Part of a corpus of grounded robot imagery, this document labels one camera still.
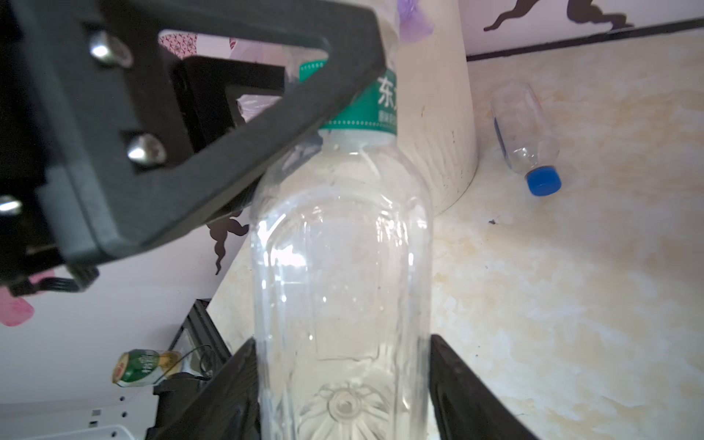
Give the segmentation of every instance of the plastic bottle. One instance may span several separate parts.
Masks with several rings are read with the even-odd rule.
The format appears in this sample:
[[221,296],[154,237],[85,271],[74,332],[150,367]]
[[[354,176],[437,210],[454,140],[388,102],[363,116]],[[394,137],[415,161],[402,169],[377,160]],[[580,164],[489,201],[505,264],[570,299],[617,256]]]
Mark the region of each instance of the plastic bottle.
[[[398,21],[382,14],[396,0],[382,3],[389,70],[274,164],[253,202],[263,439],[426,436],[432,205],[396,145]],[[302,80],[324,63],[289,57]]]
[[530,86],[510,82],[491,94],[494,128],[508,167],[524,175],[534,196],[549,196],[561,187],[555,170],[560,147]]

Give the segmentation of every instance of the wire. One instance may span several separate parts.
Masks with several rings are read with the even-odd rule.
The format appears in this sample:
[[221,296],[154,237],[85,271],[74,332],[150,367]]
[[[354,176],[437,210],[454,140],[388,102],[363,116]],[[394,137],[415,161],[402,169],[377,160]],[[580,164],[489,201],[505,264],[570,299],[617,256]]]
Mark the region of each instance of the wire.
[[[179,365],[187,356],[190,356],[191,353],[193,353],[195,350],[199,350],[200,348],[205,348],[205,347],[208,347],[208,348],[210,349],[210,352],[211,352],[213,355],[215,355],[215,350],[213,350],[213,347],[211,347],[209,344],[201,344],[201,345],[199,345],[199,346],[197,346],[197,347],[191,349],[190,351],[187,351],[186,354],[184,354],[183,356],[181,356],[176,362],[174,362],[173,365],[171,365],[171,366],[168,368],[168,370],[166,370],[161,376],[159,376],[159,378],[158,378],[157,380],[155,380],[152,385],[156,385],[157,383],[159,383],[159,381],[162,380],[162,379],[164,378],[164,376],[166,376],[166,375],[169,373],[169,371],[173,370],[173,368],[174,368],[176,365]],[[200,370],[201,370],[201,374],[203,374],[202,361],[203,361],[203,358],[201,358],[201,364],[199,365],[199,368],[200,368]]]

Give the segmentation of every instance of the bottle cap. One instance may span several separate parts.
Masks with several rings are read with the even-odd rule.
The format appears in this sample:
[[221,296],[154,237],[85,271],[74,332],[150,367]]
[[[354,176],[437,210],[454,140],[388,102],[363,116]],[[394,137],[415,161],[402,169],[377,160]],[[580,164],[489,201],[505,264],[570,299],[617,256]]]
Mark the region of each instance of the bottle cap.
[[549,196],[562,188],[560,175],[553,166],[536,168],[526,174],[528,188],[534,196]]

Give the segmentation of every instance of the bottle label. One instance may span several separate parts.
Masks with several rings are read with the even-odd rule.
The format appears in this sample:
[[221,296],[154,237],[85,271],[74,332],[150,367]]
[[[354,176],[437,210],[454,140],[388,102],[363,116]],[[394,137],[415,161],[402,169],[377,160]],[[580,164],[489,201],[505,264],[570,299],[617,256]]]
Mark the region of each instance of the bottle label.
[[[307,80],[325,61],[301,66],[301,81]],[[347,108],[321,127],[323,130],[377,130],[396,134],[396,73],[386,70]]]

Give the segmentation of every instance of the silver screw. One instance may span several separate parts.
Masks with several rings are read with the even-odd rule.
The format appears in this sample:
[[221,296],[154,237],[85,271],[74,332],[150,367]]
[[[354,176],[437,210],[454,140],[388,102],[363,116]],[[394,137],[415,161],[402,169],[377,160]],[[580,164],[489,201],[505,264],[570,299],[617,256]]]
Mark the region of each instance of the silver screw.
[[132,67],[134,62],[132,52],[119,38],[100,30],[91,35],[89,43],[90,54],[101,63],[119,65],[125,69]]
[[22,202],[12,196],[0,196],[0,215],[11,217],[22,213]]
[[166,149],[153,134],[140,134],[132,138],[127,157],[137,165],[153,167],[166,162]]

